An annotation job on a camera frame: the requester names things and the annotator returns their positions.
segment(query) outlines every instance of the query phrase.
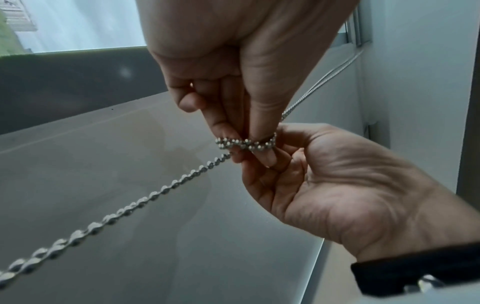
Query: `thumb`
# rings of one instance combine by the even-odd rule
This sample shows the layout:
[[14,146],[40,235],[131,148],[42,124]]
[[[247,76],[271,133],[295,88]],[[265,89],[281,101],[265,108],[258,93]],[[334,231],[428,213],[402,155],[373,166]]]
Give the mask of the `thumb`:
[[[251,101],[249,138],[252,141],[268,140],[277,130],[282,112],[288,102],[277,105],[265,106],[262,103]],[[273,167],[277,163],[277,157],[272,149],[265,151],[254,151],[257,159],[267,167]]]

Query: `hand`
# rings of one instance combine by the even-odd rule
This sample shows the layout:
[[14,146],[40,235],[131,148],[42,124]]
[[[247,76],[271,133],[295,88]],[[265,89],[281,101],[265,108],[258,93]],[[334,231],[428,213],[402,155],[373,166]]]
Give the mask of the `hand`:
[[[259,141],[273,134],[358,2],[137,0],[137,7],[178,107],[202,110],[216,137]],[[275,164],[271,150],[257,156]]]
[[480,240],[480,215],[411,163],[323,124],[281,124],[264,167],[246,156],[250,195],[280,221],[366,261]]

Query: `silver chain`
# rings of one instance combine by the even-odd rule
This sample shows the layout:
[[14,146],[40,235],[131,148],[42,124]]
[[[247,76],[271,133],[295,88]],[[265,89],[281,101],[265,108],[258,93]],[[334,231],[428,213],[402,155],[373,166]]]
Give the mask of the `silver chain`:
[[[352,64],[358,56],[360,56],[362,52],[359,52],[355,56],[350,59],[347,59],[342,64],[337,66],[334,69],[331,69],[325,76],[323,76],[320,80],[318,80],[297,102],[295,102],[291,107],[286,109],[282,116],[281,121],[285,120],[288,115],[303,101],[305,100],[310,94],[312,94],[315,90],[320,88],[324,85],[327,81],[338,75],[341,71],[346,69],[350,64]],[[218,138],[215,140],[217,144],[219,144],[220,148],[227,149],[231,147],[231,145],[239,145],[242,149],[249,149],[249,150],[263,150],[271,148],[275,145],[275,138],[276,135],[272,136],[269,140],[267,140],[263,144],[259,144],[258,142],[252,143],[249,140],[240,141],[240,140],[232,140],[232,139],[222,139]],[[142,197],[136,202],[133,202],[127,205],[124,208],[119,209],[116,213],[112,213],[106,215],[101,222],[93,222],[87,226],[85,230],[77,230],[70,235],[69,238],[61,238],[56,240],[52,246],[49,248],[40,248],[37,249],[30,258],[23,259],[20,258],[10,264],[6,271],[0,271],[0,289],[5,288],[9,285],[12,281],[14,281],[20,274],[27,274],[31,273],[38,267],[42,265],[42,263],[48,259],[55,259],[59,255],[61,255],[68,247],[78,246],[80,245],[87,236],[89,235],[96,235],[107,225],[115,224],[119,219],[124,216],[131,215],[135,210],[139,208],[143,208],[149,202],[156,201],[160,195],[165,195],[169,193],[171,190],[177,189],[180,185],[185,184],[186,182],[194,179],[195,177],[200,176],[203,173],[206,173],[208,170],[214,169],[216,166],[220,165],[221,163],[225,162],[227,159],[230,159],[230,154],[222,154],[220,157],[216,157],[213,161],[208,161],[206,166],[201,165],[197,170],[192,170],[190,174],[184,174],[181,176],[179,180],[173,180],[170,186],[163,186],[160,191],[154,191],[150,193],[147,197]]]

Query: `black sleeve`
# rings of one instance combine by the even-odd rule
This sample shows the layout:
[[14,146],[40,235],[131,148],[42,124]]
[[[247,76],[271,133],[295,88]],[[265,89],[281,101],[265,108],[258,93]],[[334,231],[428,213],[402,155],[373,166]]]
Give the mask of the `black sleeve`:
[[351,270],[361,292],[372,296],[402,294],[425,274],[446,286],[467,283],[480,279],[480,243],[355,263]]

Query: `wrist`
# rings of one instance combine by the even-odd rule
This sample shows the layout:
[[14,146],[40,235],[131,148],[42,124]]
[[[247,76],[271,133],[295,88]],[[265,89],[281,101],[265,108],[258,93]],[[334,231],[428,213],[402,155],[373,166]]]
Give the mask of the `wrist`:
[[359,262],[480,241],[480,213],[430,181],[428,191],[415,202],[400,228],[359,252]]

